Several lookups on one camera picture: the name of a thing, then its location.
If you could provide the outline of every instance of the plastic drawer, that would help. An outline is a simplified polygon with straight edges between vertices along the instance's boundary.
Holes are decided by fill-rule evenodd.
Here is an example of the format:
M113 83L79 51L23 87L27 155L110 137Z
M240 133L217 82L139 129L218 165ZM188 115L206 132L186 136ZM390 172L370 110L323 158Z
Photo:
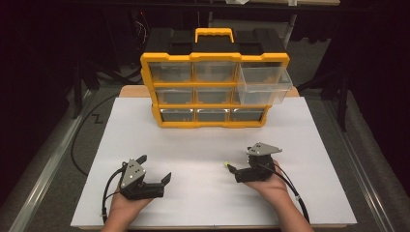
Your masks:
M164 122L192 122L193 109L160 109Z
M196 118L198 122L225 122L228 113L228 109L196 109Z
M195 88L198 103L230 103L232 88Z
M260 121L264 108L234 108L230 112L230 121Z
M192 103L192 88L156 88L158 103Z
M292 88L292 80L283 70L278 79L268 78L265 82L247 81L259 72L239 70L237 89L242 105L281 103L286 93Z
M228 82L235 74L235 62L199 61L193 63L195 80L199 82Z
M189 82L191 80L191 62L150 62L149 67L154 82Z

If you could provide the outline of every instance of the table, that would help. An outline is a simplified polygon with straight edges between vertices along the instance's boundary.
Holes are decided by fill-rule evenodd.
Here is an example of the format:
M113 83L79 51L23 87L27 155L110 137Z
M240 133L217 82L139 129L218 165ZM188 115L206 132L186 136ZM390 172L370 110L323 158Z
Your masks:
M278 227L270 205L254 190L237 184L223 165L229 160L238 168L246 167L246 148L259 141L283 150L273 158L302 195L313 226L356 223L304 98L285 98L274 105L263 128L161 129L151 115L151 100L133 98L146 97L146 90L130 94L132 89L144 87L127 86L116 99L72 226L101 228L101 199L109 176L122 161L147 155L143 163L147 183L159 182L168 172L172 179L164 197L148 205L131 228Z

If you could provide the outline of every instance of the hand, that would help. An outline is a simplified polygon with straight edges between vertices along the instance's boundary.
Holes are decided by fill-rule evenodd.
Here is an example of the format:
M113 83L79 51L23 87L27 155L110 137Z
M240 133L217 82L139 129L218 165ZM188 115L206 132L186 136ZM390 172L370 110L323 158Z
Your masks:
M305 220L301 212L296 208L287 192L286 183L276 174L263 182L247 182L245 185L258 191L272 204L278 215L280 230L282 232L298 231L311 232L313 229Z
M276 171L281 175L279 168L276 168ZM291 201L286 188L286 183L276 174L273 174L268 180L263 182L246 182L244 184L258 191L259 194L268 200L274 207L280 203L284 203L283 201Z
M112 197L108 219L102 231L125 231L135 220L139 212L153 199L128 200L121 193Z

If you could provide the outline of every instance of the white paper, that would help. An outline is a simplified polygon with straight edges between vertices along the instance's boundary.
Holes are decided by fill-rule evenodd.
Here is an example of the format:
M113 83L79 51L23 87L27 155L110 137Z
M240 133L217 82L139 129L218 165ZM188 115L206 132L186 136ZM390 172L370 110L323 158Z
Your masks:
M163 198L155 199L132 227L278 226L275 212L254 190L235 182L223 165L247 167L246 149L264 142L302 195L314 224L356 223L304 98L285 98L268 113L263 128L161 129L151 100L120 98L114 103L72 226L102 226L103 190L123 161L147 155L147 183L172 172ZM113 192L118 178L109 192Z

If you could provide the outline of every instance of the wire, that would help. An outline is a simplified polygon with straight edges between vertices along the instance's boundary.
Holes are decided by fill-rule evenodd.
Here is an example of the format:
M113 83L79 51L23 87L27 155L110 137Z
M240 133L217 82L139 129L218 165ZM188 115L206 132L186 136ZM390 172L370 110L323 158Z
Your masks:
M120 191L114 191L114 192L112 192L111 194L109 194L109 195L105 198L105 200L108 199L110 196L115 195L115 194L117 194L117 193L119 193L119 192L120 192Z
M117 191L117 192L114 192L114 193L112 193L112 194L106 196L106 194L107 194L107 192L108 192L109 185L111 184L112 179L114 179L114 177L117 176L118 174L124 172L124 171L126 170L126 168L127 168L127 166L124 165L124 166L122 166L120 169L116 170L116 171L114 172L114 174L112 174L111 177L108 179L108 182L106 183L105 190L103 191L103 196L102 196L102 221L103 221L104 223L105 223L106 220L108 219L108 215L106 214L105 201L106 201L106 199L107 199L109 196L111 196L111 195L113 195L113 194L115 194L115 193L118 192L118 191Z
M260 165L261 167L263 167L263 168L265 168L265 169L271 171L273 174L279 176L279 177L289 186L289 188L290 188L290 189L293 191L293 193L295 194L296 200L298 200L299 204L301 205L302 212L303 212L303 214L304 214L305 219L307 220L307 222L310 223L310 220L309 220L309 217L308 217L308 210L307 210L307 207L306 207L306 205L305 205L305 202L302 200L301 195L299 194L299 192L296 191L296 188L293 186L292 182L290 181L289 177L285 174L285 172L283 171L283 169L279 168L279 169L284 173L284 175L286 176L286 178L289 179L289 180L287 180L287 179L284 178L282 175L280 175L276 170L274 170L274 169L272 169L272 168L270 168L270 167L268 167L268 166L265 166L265 165L260 164L260 163L258 163L258 165Z
M293 185L293 183L292 183L292 181L290 180L290 178L287 176L287 174L286 174L286 172L284 172L284 170L279 166L279 165L277 165L276 163L274 163L274 166L276 166L283 174L284 174L284 176L286 177L286 179L289 181L289 183L292 185L292 187L294 188L295 186Z
M146 29L145 26L144 26L142 23L140 23L139 21L135 21L135 22L139 25L139 28L143 28L143 29L144 29L144 40L142 41L142 44L145 44L145 40L146 40L147 37L148 37L147 29Z
M80 125L79 125L79 127L78 127L78 130L77 130L77 131L75 132L75 134L74 134L73 143L72 143L72 147L71 147L71 150L70 150L70 155L71 155L71 157L72 157L72 161L73 161L74 166L75 166L76 169L78 169L78 171L81 172L84 176L88 176L88 173L85 172L84 170L82 170L82 169L78 166L78 164L76 163L75 158L74 158L74 151L73 151L73 150L74 150L74 145L75 145L76 139L77 139L77 137L78 137L78 134L79 134L79 132L81 131L81 128L82 128L82 126L84 125L85 121L88 119L88 117L90 117L90 115L94 112L94 110L96 110L96 109L97 109L100 105L102 105L103 103L105 103L105 102L109 101L110 99L112 99L112 98L114 98L114 97L117 97L117 96L119 96L119 94L112 95L112 96L110 96L110 97L104 99L104 100L101 101L100 103L98 103L96 106L94 106L94 108L91 109L91 111L90 111L90 112L85 116L85 118L81 121L81 123L80 123Z

